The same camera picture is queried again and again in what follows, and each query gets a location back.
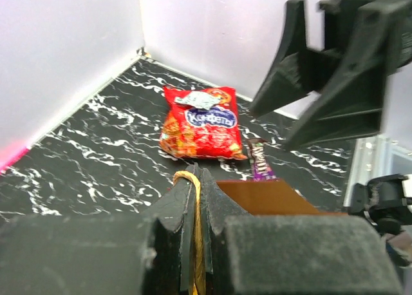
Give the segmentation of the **aluminium frame rail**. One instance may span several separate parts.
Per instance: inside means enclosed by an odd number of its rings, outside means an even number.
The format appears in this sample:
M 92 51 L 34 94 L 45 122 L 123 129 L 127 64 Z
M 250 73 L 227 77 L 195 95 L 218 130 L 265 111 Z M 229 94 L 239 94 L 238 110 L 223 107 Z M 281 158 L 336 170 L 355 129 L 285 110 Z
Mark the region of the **aluminium frame rail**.
M 411 174 L 411 150 L 383 135 L 360 138 L 356 141 L 343 207 L 353 198 L 356 183 L 366 184 L 372 178 L 400 173 Z

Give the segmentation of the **pink tape strip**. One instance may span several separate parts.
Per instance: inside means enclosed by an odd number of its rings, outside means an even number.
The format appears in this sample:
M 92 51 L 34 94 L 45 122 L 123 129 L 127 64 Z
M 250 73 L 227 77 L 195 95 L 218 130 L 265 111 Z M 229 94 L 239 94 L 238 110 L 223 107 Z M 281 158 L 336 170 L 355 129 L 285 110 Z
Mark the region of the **pink tape strip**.
M 29 150 L 30 148 L 25 146 L 15 153 L 11 154 L 9 157 L 1 157 L 1 174 L 3 174 L 8 168 L 13 166 L 17 161 L 25 156 L 25 154 L 27 154 Z

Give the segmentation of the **purple brown chocolate bar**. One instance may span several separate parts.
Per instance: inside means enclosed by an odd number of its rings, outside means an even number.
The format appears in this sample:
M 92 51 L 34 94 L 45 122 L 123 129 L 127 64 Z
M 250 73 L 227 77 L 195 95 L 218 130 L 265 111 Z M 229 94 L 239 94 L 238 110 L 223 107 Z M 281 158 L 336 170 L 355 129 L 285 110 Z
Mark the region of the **purple brown chocolate bar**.
M 265 144 L 262 138 L 247 139 L 248 159 L 252 170 L 254 182 L 277 180 L 272 168 L 265 158 Z

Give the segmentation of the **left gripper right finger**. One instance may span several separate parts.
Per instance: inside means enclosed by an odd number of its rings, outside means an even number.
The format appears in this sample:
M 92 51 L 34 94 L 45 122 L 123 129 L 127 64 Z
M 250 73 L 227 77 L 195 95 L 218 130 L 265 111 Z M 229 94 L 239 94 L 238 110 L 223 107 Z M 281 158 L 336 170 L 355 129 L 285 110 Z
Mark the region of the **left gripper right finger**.
M 382 240 L 347 214 L 256 216 L 204 169 L 201 215 L 207 294 L 401 294 Z

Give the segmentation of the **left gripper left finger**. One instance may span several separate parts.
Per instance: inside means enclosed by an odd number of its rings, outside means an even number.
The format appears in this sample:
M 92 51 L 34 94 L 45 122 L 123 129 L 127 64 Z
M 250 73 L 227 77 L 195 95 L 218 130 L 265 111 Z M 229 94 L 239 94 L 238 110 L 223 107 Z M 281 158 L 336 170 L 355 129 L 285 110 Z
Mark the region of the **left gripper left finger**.
M 141 213 L 14 218 L 1 227 L 2 294 L 190 294 L 198 165 Z

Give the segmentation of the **red paper bag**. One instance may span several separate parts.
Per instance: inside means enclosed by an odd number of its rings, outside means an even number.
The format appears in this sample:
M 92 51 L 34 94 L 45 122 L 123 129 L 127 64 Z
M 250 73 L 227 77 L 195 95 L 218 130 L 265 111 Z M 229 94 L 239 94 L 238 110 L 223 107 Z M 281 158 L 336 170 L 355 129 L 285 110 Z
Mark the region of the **red paper bag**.
M 194 278 L 190 294 L 206 294 L 206 257 L 204 256 L 205 232 L 202 231 L 201 218 L 201 187 L 200 179 L 190 171 L 178 171 L 173 176 L 173 184 L 184 178 L 194 186 Z M 281 216 L 346 216 L 346 213 L 332 213 L 318 210 L 309 201 L 305 200 L 293 190 L 284 180 L 269 181 L 219 181 L 217 186 L 246 212 L 254 216 L 281 215 Z

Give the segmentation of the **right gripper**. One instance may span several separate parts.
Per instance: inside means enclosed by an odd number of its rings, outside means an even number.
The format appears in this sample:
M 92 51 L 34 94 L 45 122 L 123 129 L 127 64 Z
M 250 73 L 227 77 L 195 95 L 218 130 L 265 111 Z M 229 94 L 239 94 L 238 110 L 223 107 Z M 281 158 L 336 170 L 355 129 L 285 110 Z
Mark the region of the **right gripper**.
M 322 0 L 319 9 L 325 50 L 306 45 L 306 0 L 286 2 L 279 48 L 250 105 L 261 117 L 321 92 L 285 150 L 376 135 L 387 78 L 411 63 L 411 0 Z

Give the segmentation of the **red candy bag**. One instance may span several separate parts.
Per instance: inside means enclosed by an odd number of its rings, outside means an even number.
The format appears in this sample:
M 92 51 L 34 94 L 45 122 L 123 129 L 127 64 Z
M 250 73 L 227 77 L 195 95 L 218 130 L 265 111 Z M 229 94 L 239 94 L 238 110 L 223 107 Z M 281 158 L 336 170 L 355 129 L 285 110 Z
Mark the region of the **red candy bag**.
M 247 158 L 234 88 L 191 91 L 165 86 L 164 95 L 170 107 L 160 134 L 165 152 L 176 158 Z

